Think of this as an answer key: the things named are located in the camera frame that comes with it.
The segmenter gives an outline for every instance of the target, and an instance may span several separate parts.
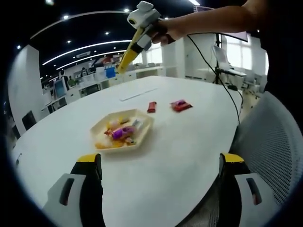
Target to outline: desk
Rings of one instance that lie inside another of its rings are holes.
[[[130,92],[144,93],[126,101]],[[240,109],[241,97],[230,91]],[[169,103],[185,99],[181,113]],[[235,107],[222,86],[151,76],[101,90],[45,117],[18,141],[17,172],[39,207],[47,191],[76,160],[94,153],[90,128],[111,112],[137,108],[155,124],[133,152],[102,154],[103,215],[107,227],[174,227],[201,201],[219,172],[219,154],[228,152],[238,125]]]

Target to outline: oval table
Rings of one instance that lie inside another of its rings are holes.
[[[240,109],[241,97],[230,93]],[[193,108],[175,113],[170,103]],[[133,152],[102,154],[103,216],[107,227],[174,227],[203,199],[219,172],[238,125],[235,107],[222,86],[151,76],[81,98],[39,121],[18,141],[17,173],[29,196],[43,207],[47,191],[76,160],[94,153],[90,128],[111,112],[146,111],[155,124]]]

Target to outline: hand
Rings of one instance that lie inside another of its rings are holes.
[[[166,27],[167,34],[169,34],[174,40],[178,40],[186,35],[186,33],[181,29],[181,26],[176,18],[161,20],[158,22],[158,25]],[[165,35],[155,34],[152,42],[154,44],[161,43],[161,46],[165,46],[169,41]]]

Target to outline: plate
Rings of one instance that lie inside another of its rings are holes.
[[[133,145],[127,145],[126,143],[123,143],[122,146],[119,145],[120,147],[108,148],[110,147],[110,144],[113,143],[113,140],[111,140],[110,136],[104,134],[104,132],[107,130],[109,122],[117,121],[121,118],[129,119],[129,122],[123,124],[121,127],[130,126],[135,120],[139,120],[142,123],[139,130],[133,136],[135,143]],[[148,131],[152,128],[153,123],[154,118],[150,117],[148,114],[143,113],[140,110],[132,109],[108,114],[90,129],[90,133],[93,138],[94,147],[98,152],[125,152],[135,150],[140,147],[143,140],[147,136]]]

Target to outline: person's arm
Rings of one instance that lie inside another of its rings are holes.
[[[258,29],[267,12],[267,0],[248,0],[243,6],[226,6],[160,21],[175,40],[194,33],[236,33]],[[154,43],[166,44],[165,36]]]

